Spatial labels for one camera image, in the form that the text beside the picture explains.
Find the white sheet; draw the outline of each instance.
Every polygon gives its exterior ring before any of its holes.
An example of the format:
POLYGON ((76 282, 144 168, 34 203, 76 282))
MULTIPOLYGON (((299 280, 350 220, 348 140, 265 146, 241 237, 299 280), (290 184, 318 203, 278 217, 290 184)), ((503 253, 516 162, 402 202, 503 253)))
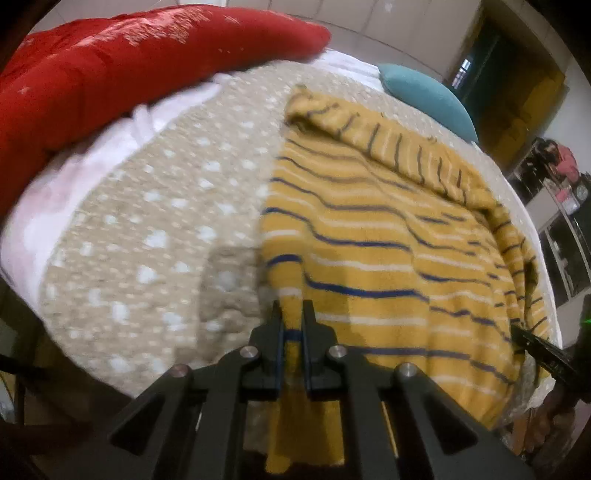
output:
MULTIPOLYGON (((384 91, 375 65, 344 53, 327 50, 311 64, 384 91)), ((152 105, 136 106, 129 116, 57 154, 31 182, 2 232, 0 267, 2 276, 33 311, 39 311, 39 289, 51 253, 70 222, 76 221, 72 217, 82 200, 109 172, 150 142, 183 111, 214 98, 231 77, 231 74, 219 73, 208 82, 173 93, 152 105)), ((507 188, 515 195, 508 183, 507 188)), ((541 252, 535 227, 525 207, 517 203, 523 218, 527 219, 527 233, 537 252, 541 252)), ((543 275, 548 278, 545 265, 540 264, 543 275)), ((551 301, 556 311, 554 299, 551 301)), ((558 344, 562 345, 558 328, 557 335, 558 344)))

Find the floor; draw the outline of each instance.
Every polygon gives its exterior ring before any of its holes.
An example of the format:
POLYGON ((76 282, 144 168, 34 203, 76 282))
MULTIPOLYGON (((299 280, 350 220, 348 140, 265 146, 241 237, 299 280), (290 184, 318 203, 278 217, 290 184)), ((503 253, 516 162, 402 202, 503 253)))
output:
MULTIPOLYGON (((35 365, 47 369, 47 380, 35 383, 35 392, 25 396, 25 424, 63 424, 73 420, 96 429, 109 420, 129 398, 95 380, 66 358, 46 335, 37 343, 35 365)), ((2 374, 11 395, 14 377, 2 374)), ((56 450, 38 455, 34 462, 45 473, 67 457, 69 451, 56 450)))

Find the red blanket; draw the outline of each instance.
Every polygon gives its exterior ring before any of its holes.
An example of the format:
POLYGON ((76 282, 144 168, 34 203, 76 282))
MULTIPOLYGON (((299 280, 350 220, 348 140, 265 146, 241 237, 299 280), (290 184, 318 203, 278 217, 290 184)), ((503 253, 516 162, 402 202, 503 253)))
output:
POLYGON ((216 72, 301 60, 324 27, 271 11, 188 5, 29 35, 0 76, 0 217, 51 155, 216 72))

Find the striped fabric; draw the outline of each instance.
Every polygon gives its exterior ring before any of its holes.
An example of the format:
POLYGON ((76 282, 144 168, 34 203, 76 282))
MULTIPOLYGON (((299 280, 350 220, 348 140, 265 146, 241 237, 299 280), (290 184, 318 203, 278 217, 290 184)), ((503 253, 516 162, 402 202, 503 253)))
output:
MULTIPOLYGON (((261 227, 286 327, 300 328, 311 299, 340 343, 388 367, 417 364, 492 426, 523 362, 510 324, 542 337, 547 327, 529 242, 436 140, 304 87, 285 117, 261 227)), ((337 407, 299 391, 299 351, 287 343, 291 388, 274 413, 271 471, 342 459, 337 407)))

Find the blue cushion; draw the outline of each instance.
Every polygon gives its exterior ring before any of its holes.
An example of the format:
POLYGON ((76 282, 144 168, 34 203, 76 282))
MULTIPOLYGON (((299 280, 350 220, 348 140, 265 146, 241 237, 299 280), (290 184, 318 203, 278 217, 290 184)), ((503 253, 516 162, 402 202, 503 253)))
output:
POLYGON ((478 142, 470 115, 444 84, 402 65, 384 63, 378 68, 390 95, 426 113, 467 142, 478 142))

